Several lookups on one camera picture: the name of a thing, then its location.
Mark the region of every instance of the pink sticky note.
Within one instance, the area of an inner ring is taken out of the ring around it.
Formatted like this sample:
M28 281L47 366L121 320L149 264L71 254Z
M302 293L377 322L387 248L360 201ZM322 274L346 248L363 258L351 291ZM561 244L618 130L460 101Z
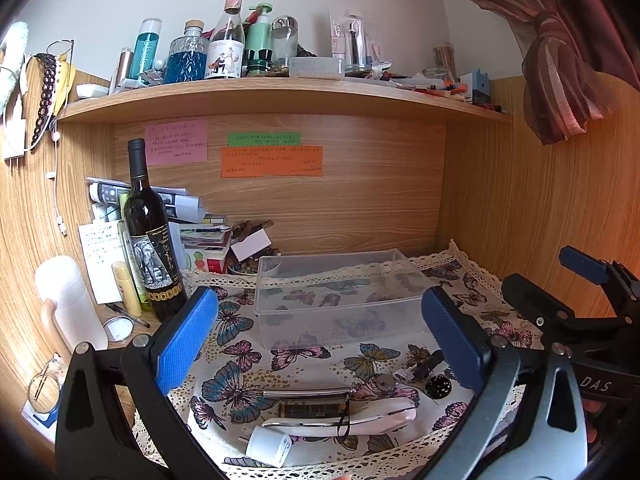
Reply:
M153 124L145 128L146 163L170 166L207 160L206 121Z

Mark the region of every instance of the white thermos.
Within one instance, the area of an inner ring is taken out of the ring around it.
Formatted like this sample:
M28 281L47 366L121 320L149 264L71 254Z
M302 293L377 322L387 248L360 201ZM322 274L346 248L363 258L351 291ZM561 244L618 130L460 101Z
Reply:
M107 348L107 335L95 313L78 263L71 256L54 256L36 269L36 290L42 300L40 320L64 357L78 343L88 341L96 350Z

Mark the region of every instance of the curtain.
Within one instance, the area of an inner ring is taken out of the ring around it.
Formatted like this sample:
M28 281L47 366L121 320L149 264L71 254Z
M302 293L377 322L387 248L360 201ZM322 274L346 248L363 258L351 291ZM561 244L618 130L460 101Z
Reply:
M597 65L598 60L608 60L608 66L618 73L633 67L633 63L628 56L623 59L624 44L601 0L582 0L586 6L582 11L588 13L583 16L592 20L587 29L580 20L573 19L568 6L559 6L559 0L471 1L506 18L521 48L528 47L522 63L527 81L525 117L543 144L584 133L588 120L602 118L611 111L610 99L589 62ZM587 35L594 30L606 32L596 46L606 55L590 50L588 41L592 38ZM601 70L602 63L596 68ZM635 79L630 76L628 82L638 84L637 75Z

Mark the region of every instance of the plastic box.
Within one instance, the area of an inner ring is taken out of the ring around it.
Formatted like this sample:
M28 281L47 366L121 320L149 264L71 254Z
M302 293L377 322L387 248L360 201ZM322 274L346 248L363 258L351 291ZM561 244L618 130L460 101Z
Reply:
M344 61L336 57L292 57L289 77L311 79L343 79Z
M264 256L255 311L264 348L371 342L426 330L428 279L397 249L316 256Z

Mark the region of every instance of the black chain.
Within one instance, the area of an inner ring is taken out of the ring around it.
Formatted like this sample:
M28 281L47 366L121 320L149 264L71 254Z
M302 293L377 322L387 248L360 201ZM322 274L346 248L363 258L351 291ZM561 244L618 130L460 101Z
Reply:
M47 127L45 121L49 116L49 107L53 99L53 91L56 87L56 57L52 54L36 54L35 56L42 62L44 67L44 78L42 79L42 94L40 95L40 106L38 107L38 118L36 127L33 130L31 144L34 144L43 129Z

